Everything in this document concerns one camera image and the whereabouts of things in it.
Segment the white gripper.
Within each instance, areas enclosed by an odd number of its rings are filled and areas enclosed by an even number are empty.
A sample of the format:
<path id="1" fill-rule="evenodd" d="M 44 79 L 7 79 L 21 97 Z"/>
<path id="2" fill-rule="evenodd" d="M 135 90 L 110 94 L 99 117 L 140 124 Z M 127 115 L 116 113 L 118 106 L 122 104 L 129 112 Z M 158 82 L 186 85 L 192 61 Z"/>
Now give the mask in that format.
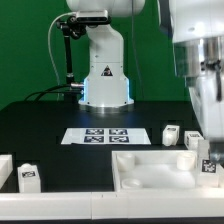
<path id="1" fill-rule="evenodd" d="M 204 74 L 189 88 L 192 106 L 205 139 L 211 142 L 210 160 L 224 164 L 224 72 L 221 61 L 202 64 Z"/>

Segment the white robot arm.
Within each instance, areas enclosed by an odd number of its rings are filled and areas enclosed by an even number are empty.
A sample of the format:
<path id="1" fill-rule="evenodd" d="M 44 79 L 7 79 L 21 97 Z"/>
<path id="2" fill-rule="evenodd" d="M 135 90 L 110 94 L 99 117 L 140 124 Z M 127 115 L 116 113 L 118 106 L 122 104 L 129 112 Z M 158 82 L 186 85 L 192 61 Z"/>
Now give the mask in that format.
<path id="1" fill-rule="evenodd" d="M 164 40 L 175 74 L 185 79 L 209 157 L 224 163 L 224 0 L 154 0 L 161 34 L 141 38 L 151 56 L 162 63 Z M 132 104 L 123 73 L 123 38 L 110 25 L 114 17 L 143 10 L 146 0 L 66 0 L 72 32 L 86 34 L 90 69 L 79 100 L 90 109 Z"/>

